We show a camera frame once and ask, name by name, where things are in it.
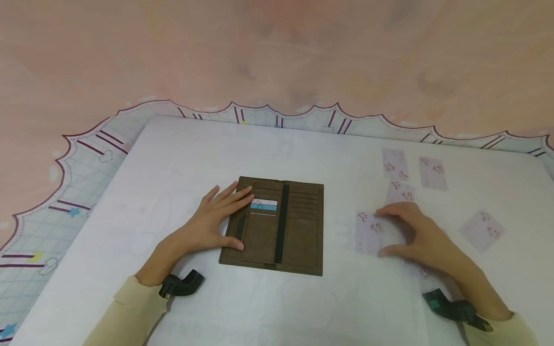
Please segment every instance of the sleeve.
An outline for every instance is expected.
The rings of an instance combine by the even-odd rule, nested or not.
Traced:
[[[535,334],[517,312],[508,321],[479,317],[489,322],[486,332],[464,323],[470,346],[538,346]]]
[[[160,286],[146,287],[127,278],[83,346],[141,346],[167,311]]]

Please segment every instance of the brown wallet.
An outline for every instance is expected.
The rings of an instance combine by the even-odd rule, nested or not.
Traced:
[[[323,185],[240,177],[254,202],[231,215],[227,236],[244,250],[224,247],[219,263],[323,275]]]

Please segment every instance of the blue star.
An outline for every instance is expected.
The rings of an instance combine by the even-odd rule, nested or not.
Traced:
[[[79,209],[79,208],[71,208],[71,209],[68,211],[68,214],[71,215],[71,217],[74,217],[75,215],[81,214],[81,209]]]
[[[9,337],[10,335],[12,335],[13,333],[16,332],[16,326],[17,326],[17,323],[15,324],[8,324],[3,331],[0,332],[0,339],[5,339],[6,337]]]

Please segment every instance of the wallet card slot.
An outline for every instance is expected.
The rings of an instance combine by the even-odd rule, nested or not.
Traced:
[[[317,200],[316,199],[291,197],[290,201],[294,202],[294,203],[305,203],[305,204],[316,204],[317,205]]]
[[[293,213],[292,211],[289,213],[289,217],[296,218],[296,219],[306,219],[306,220],[316,220],[317,221],[317,215]]]
[[[317,210],[316,209],[295,208],[292,205],[289,207],[289,212],[290,213],[317,215]]]
[[[314,188],[299,187],[297,185],[291,185],[292,192],[305,193],[308,195],[319,195],[319,190]]]
[[[297,192],[292,192],[290,196],[296,197],[296,198],[315,199],[315,200],[319,198],[317,195],[310,195],[306,193],[297,193]]]
[[[318,210],[317,204],[306,204],[306,203],[290,202],[289,205],[294,207],[294,208],[305,208],[305,209]]]
[[[257,193],[257,192],[254,192],[254,198],[259,198],[259,199],[269,199],[269,200],[276,200],[276,201],[279,201],[281,199],[281,195],[278,194],[278,195],[268,195],[268,194],[265,194],[265,193]]]
[[[271,182],[254,182],[253,189],[266,189],[273,190],[274,192],[281,192],[281,187],[283,184],[280,183],[271,183]]]
[[[260,188],[253,188],[252,193],[253,194],[264,193],[266,195],[277,195],[277,196],[281,195],[281,191],[279,190],[269,190],[269,189],[260,189]]]
[[[263,215],[277,216],[277,211],[250,208],[248,209],[248,214],[263,214]]]

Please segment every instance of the black wrist strap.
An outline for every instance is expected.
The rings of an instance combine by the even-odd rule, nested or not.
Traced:
[[[488,322],[477,316],[477,311],[468,301],[449,301],[440,289],[424,293],[423,298],[431,310],[439,316],[456,322],[465,322],[486,331]]]
[[[204,282],[204,277],[196,270],[191,270],[183,280],[173,274],[169,274],[162,283],[160,296],[190,296],[194,294]]]

